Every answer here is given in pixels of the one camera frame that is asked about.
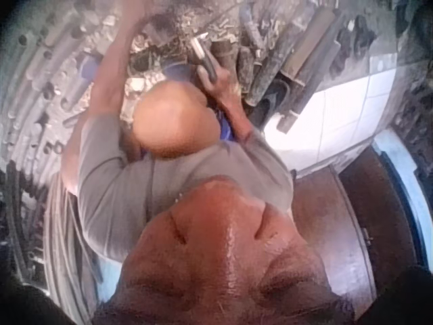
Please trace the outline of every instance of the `tiled wall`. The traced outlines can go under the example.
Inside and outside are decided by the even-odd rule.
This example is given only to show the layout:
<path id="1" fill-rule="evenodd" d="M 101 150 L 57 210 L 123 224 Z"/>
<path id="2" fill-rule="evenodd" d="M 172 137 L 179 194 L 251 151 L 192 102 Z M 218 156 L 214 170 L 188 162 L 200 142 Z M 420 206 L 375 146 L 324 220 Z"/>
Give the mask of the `tiled wall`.
<path id="1" fill-rule="evenodd" d="M 265 137 L 291 169 L 301 171 L 371 137 L 389 98 L 396 70 L 389 70 L 316 93 L 289 133 L 276 129 Z"/>

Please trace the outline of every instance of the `man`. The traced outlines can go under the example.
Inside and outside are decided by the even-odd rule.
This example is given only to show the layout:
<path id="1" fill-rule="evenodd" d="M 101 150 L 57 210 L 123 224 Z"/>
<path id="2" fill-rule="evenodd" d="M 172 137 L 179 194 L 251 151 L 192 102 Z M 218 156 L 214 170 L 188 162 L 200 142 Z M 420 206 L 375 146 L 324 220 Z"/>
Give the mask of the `man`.
<path id="1" fill-rule="evenodd" d="M 128 160 L 120 149 L 129 48 L 141 23 L 158 12 L 150 2 L 124 1 L 118 35 L 63 159 L 65 183 L 73 184 L 74 169 L 67 167 L 79 157 L 78 206 L 87 242 L 123 262 L 117 291 L 95 322 L 351 321 L 350 304 L 332 293 L 320 257 L 296 230 L 288 170 L 254 130 L 229 73 L 214 59 L 215 84 L 202 67 L 198 73 L 237 142 L 218 141 L 214 115 L 198 89 L 167 82 L 137 108 L 134 141 L 128 142 L 132 153 L 136 143 L 150 153 L 129 163 L 137 155 Z"/>

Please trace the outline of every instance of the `wooden surface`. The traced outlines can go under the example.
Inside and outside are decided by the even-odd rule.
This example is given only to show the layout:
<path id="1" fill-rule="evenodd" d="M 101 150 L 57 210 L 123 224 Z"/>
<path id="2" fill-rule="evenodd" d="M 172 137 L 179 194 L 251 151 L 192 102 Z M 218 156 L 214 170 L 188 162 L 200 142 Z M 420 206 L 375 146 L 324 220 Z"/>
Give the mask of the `wooden surface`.
<path id="1" fill-rule="evenodd" d="M 295 183 L 293 214 L 301 235 L 321 255 L 332 290 L 348 297 L 359 317 L 375 299 L 374 280 L 357 220 L 329 168 Z"/>
<path id="2" fill-rule="evenodd" d="M 370 147 L 340 175 L 357 219 L 371 238 L 368 247 L 379 293 L 417 264 L 407 216 L 391 180 Z"/>

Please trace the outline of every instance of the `nose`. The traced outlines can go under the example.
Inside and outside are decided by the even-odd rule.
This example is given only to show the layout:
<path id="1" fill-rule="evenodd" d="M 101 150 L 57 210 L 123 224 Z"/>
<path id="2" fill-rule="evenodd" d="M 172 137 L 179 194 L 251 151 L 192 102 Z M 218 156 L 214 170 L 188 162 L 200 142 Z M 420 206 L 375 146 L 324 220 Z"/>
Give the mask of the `nose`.
<path id="1" fill-rule="evenodd" d="M 263 201 L 220 179 L 180 202 L 173 219 L 187 247 L 192 276 L 232 293 L 243 280 L 260 277 L 257 273 L 263 273 L 269 262 L 269 242 L 263 237 L 268 225 L 265 211 Z"/>

